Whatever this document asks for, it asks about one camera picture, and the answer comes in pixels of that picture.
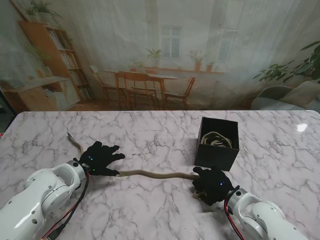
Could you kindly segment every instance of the rope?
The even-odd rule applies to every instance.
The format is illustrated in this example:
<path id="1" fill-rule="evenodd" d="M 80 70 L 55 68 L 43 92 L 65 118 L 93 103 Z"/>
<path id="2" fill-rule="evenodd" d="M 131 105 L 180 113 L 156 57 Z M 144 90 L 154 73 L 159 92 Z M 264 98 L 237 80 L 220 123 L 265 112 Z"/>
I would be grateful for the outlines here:
<path id="1" fill-rule="evenodd" d="M 217 147 L 231 148 L 232 142 L 229 138 L 222 136 L 216 131 L 211 131 L 204 135 L 201 139 L 201 144 L 213 145 Z"/>
<path id="2" fill-rule="evenodd" d="M 78 143 L 71 135 L 68 134 L 68 138 L 70 142 L 80 150 L 81 155 L 85 152 L 84 148 Z M 127 177 L 127 176 L 133 176 L 133 175 L 141 175 L 152 179 L 172 179 L 172 178 L 180 178 L 180 179 L 189 179 L 189 180 L 195 180 L 199 178 L 199 175 L 193 175 L 183 172 L 171 172 L 171 173 L 155 173 L 145 170 L 129 170 L 129 171 L 119 171 L 119 175 L 116 177 Z"/>

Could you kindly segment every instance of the red cable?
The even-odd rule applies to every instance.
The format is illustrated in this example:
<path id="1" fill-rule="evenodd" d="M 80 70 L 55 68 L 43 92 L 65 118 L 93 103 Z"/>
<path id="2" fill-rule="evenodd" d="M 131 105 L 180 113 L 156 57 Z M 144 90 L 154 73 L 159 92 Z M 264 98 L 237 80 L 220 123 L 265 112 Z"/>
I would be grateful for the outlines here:
<path id="1" fill-rule="evenodd" d="M 75 208 L 75 206 L 76 206 L 76 205 L 73 205 L 73 206 L 62 216 L 62 218 L 61 218 L 59 221 L 57 221 L 57 222 L 49 229 L 49 231 L 47 231 L 47 232 L 45 233 L 45 235 L 43 235 L 43 237 L 42 237 L 41 239 L 44 240 L 44 239 L 55 229 L 55 227 L 58 225 L 58 223 L 60 223 L 66 216 L 68 216 L 68 214 L 72 211 L 72 209 Z"/>
<path id="2" fill-rule="evenodd" d="M 245 240 L 245 238 L 242 236 L 241 232 L 239 231 L 239 229 L 237 228 L 236 224 L 234 223 L 234 221 L 232 220 L 231 216 L 229 215 L 229 212 L 228 212 L 228 207 L 227 207 L 227 200 L 224 201 L 224 211 L 225 211 L 225 214 L 227 216 L 227 218 L 229 219 L 229 222 L 230 224 L 233 226 L 233 229 L 235 230 L 235 232 L 237 233 L 237 235 L 239 236 L 239 238 L 241 240 Z"/>

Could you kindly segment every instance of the wooden chair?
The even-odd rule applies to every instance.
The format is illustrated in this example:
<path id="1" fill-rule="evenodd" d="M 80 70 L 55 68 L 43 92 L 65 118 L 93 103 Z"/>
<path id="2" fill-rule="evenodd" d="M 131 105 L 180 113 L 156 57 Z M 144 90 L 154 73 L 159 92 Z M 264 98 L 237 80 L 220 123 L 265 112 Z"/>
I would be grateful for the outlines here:
<path id="1" fill-rule="evenodd" d="M 184 93 L 183 95 L 177 94 L 177 93 L 174 93 L 174 92 L 165 92 L 165 93 L 164 93 L 164 105 L 165 105 L 165 106 L 167 105 L 167 103 L 168 103 L 168 98 L 182 99 L 183 105 L 184 105 L 184 109 L 185 109 L 185 110 L 188 110 L 187 97 L 189 96 L 189 94 L 190 94 L 190 92 L 191 92 L 191 89 L 192 89 L 192 86 L 193 86 L 194 83 L 195 83 L 195 80 L 196 80 L 196 77 L 194 77 L 194 76 L 191 76 L 191 77 L 188 79 L 189 85 L 188 85 L 188 87 L 186 88 L 186 91 L 185 91 L 185 93 Z"/>
<path id="2" fill-rule="evenodd" d="M 102 81 L 102 79 L 100 78 L 100 76 L 98 74 L 99 70 L 96 66 L 90 65 L 89 67 L 90 67 L 90 70 L 94 76 L 94 79 L 98 82 L 99 86 L 103 90 L 103 96 L 106 99 L 106 104 L 109 104 L 109 93 L 110 94 L 117 94 L 116 87 L 108 85 Z M 126 102 L 126 95 L 125 95 L 124 89 L 122 87 L 119 88 L 119 91 L 120 91 L 120 95 L 121 95 L 121 97 L 120 97 L 120 105 L 121 105 L 121 98 L 124 98 L 124 101 Z"/>
<path id="3" fill-rule="evenodd" d="M 147 98 L 148 103 L 150 104 L 150 107 L 152 108 L 154 106 L 154 109 L 156 109 L 156 103 L 155 99 L 157 98 L 154 91 L 149 91 L 147 88 L 147 81 L 150 81 L 150 77 L 146 73 L 139 73 L 139 72 L 129 72 L 129 71 L 119 71 L 118 77 L 123 78 L 124 80 L 124 92 L 126 94 L 126 101 L 129 106 L 129 109 L 132 110 L 132 101 L 131 96 L 134 97 L 134 106 L 136 106 L 136 95 L 138 96 L 144 96 Z M 143 83 L 144 87 L 140 87 L 139 89 L 136 87 L 134 89 L 128 88 L 128 81 L 135 82 L 141 82 Z"/>
<path id="4" fill-rule="evenodd" d="M 136 68 L 131 68 L 130 69 L 130 72 L 136 72 L 137 69 Z M 157 74 L 156 71 L 153 71 L 153 70 L 145 70 L 145 73 L 146 74 Z M 158 96 L 157 96 L 157 89 L 156 89 L 156 84 L 154 81 L 153 82 L 153 88 L 147 88 L 148 91 L 153 91 L 154 92 L 154 95 L 155 95 L 155 101 L 156 101 L 156 105 L 158 107 L 158 109 L 160 110 L 160 105 L 159 105 L 159 100 L 158 100 Z M 133 89 L 136 89 L 136 90 L 144 90 L 144 88 L 141 88 L 141 87 L 136 87 L 136 82 L 134 81 L 133 82 L 133 86 L 132 86 Z"/>

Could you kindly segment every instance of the printed backdrop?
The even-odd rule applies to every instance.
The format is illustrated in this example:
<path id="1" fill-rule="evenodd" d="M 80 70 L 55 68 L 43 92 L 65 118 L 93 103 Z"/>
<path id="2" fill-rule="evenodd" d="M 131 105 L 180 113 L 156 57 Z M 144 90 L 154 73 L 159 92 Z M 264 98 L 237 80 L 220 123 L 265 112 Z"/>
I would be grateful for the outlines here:
<path id="1" fill-rule="evenodd" d="M 319 0 L 3 0 L 0 12 L 16 112 L 307 109 L 320 93 Z M 119 71 L 151 74 L 148 90 L 120 89 Z M 298 88 L 306 102 L 282 101 Z"/>

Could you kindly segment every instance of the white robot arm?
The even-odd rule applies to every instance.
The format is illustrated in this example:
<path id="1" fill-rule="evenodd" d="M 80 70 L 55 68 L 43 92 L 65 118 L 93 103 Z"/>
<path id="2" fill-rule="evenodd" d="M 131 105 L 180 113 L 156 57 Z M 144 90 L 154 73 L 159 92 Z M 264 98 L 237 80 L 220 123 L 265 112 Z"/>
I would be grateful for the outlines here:
<path id="1" fill-rule="evenodd" d="M 0 239 L 38 240 L 48 214 L 61 208 L 86 179 L 76 161 L 34 172 L 0 210 Z"/>
<path id="2" fill-rule="evenodd" d="M 308 240 L 286 220 L 277 205 L 262 201 L 242 188 L 231 196 L 227 206 L 240 221 L 245 240 Z"/>
<path id="3" fill-rule="evenodd" d="M 76 161 L 33 173 L 23 185 L 25 190 L 0 209 L 0 239 L 40 239 L 48 214 L 61 208 L 85 179 L 86 173 Z M 233 191 L 226 204 L 240 221 L 245 240 L 308 240 L 286 221 L 277 205 L 242 188 Z"/>

